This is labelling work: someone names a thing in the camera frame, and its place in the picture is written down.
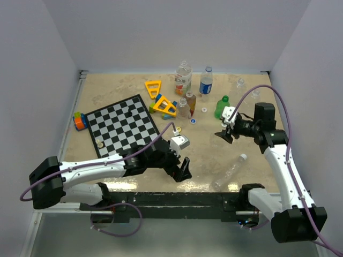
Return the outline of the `green soda bottle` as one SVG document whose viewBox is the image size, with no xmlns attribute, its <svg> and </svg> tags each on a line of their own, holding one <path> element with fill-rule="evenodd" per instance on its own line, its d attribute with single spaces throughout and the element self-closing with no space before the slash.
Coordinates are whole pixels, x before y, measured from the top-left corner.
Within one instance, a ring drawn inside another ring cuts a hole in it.
<svg viewBox="0 0 343 257">
<path fill-rule="evenodd" d="M 217 102 L 216 109 L 215 109 L 215 112 L 214 112 L 214 116 L 215 116 L 216 119 L 221 119 L 221 115 L 222 115 L 222 112 L 223 112 L 225 107 L 230 107 L 229 96 L 228 95 L 224 95 L 222 97 L 222 99 L 220 99 Z"/>
</svg>

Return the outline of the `crushed clear bottle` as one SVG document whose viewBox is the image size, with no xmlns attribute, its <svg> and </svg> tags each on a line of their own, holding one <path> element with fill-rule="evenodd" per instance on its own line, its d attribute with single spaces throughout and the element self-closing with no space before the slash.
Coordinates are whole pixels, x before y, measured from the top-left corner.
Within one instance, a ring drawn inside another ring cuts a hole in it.
<svg viewBox="0 0 343 257">
<path fill-rule="evenodd" d="M 211 182 L 211 187 L 216 192 L 226 192 L 229 189 L 229 184 L 236 173 L 241 170 L 246 160 L 240 156 L 223 172 L 218 173 L 213 182 Z"/>
</svg>

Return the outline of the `clear plastic bottle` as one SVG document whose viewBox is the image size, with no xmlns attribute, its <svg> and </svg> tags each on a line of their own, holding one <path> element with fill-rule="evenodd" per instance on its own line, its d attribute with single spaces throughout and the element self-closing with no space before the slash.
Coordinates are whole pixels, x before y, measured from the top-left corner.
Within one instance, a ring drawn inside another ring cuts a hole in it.
<svg viewBox="0 0 343 257">
<path fill-rule="evenodd" d="M 250 98 L 254 101 L 260 100 L 260 89 L 255 89 L 251 92 Z"/>
<path fill-rule="evenodd" d="M 236 85 L 233 88 L 233 95 L 241 99 L 242 96 L 246 93 L 246 84 L 245 80 L 243 78 L 239 78 L 238 81 L 236 82 Z"/>
</svg>

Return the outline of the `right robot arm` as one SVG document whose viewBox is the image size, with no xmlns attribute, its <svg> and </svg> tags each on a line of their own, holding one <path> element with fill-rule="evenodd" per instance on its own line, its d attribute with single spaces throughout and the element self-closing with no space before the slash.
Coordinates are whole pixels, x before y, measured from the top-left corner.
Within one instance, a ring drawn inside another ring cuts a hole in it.
<svg viewBox="0 0 343 257">
<path fill-rule="evenodd" d="M 305 189 L 290 152 L 288 136 L 276 128 L 275 107 L 271 103 L 256 103 L 254 117 L 245 120 L 234 107 L 224 107 L 221 120 L 226 128 L 216 136 L 226 142 L 241 136 L 253 138 L 273 170 L 280 192 L 277 201 L 261 184 L 245 184 L 236 203 L 244 210 L 253 207 L 271 223 L 275 240 L 279 243 L 315 241 L 323 228 L 327 213 L 316 206 Z"/>
</svg>

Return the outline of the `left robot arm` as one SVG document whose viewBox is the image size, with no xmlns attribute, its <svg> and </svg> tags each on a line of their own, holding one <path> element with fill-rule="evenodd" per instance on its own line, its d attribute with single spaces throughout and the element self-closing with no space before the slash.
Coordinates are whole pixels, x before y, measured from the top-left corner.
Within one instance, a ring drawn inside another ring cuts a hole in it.
<svg viewBox="0 0 343 257">
<path fill-rule="evenodd" d="M 33 207 L 46 209 L 62 202 L 76 202 L 105 210 L 111 197 L 99 179 L 136 176 L 148 168 L 164 169 L 176 182 L 190 179 L 190 159 L 180 161 L 180 151 L 189 145 L 186 136 L 178 135 L 169 141 L 158 138 L 146 146 L 97 160 L 71 163 L 48 157 L 29 176 Z"/>
</svg>

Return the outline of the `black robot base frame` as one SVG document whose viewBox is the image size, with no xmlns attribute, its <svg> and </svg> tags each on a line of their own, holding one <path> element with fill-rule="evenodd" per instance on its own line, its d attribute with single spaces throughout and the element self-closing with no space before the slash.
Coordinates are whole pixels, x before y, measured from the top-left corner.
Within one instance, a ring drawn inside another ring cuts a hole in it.
<svg viewBox="0 0 343 257">
<path fill-rule="evenodd" d="M 239 202 L 239 193 L 214 192 L 111 192 L 109 203 L 101 210 L 80 204 L 81 211 L 91 211 L 95 223 L 127 223 L 139 218 L 136 206 L 144 219 L 220 220 L 255 226 L 266 218 L 256 208 Z"/>
</svg>

